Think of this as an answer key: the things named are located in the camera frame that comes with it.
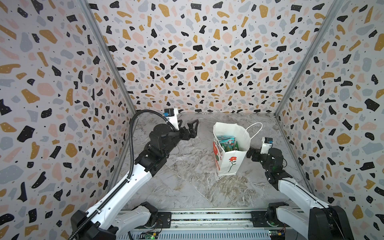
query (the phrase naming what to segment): gray marble floor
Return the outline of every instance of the gray marble floor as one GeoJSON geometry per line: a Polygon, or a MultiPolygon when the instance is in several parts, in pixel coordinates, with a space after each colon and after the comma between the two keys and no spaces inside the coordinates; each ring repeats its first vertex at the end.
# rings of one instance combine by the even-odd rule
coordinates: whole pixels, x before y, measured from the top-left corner
{"type": "MultiPolygon", "coordinates": [[[[183,126],[199,119],[197,138],[180,141],[171,152],[163,168],[128,202],[124,209],[132,209],[148,201],[159,209],[181,208],[239,208],[267,207],[270,202],[288,201],[289,198],[275,190],[266,180],[264,169],[258,162],[245,158],[236,175],[218,177],[213,154],[213,125],[216,122],[237,123],[245,128],[255,122],[264,127],[251,141],[251,147],[260,148],[262,137],[272,137],[273,146],[282,150],[288,166],[286,172],[305,186],[294,160],[289,154],[275,118],[269,114],[180,114],[183,126]]],[[[135,157],[149,141],[153,127],[162,123],[161,118],[144,113],[134,132],[135,157]]],[[[252,136],[259,129],[249,129],[252,136]]],[[[119,177],[129,170],[129,156],[122,164],[119,177]]]]}

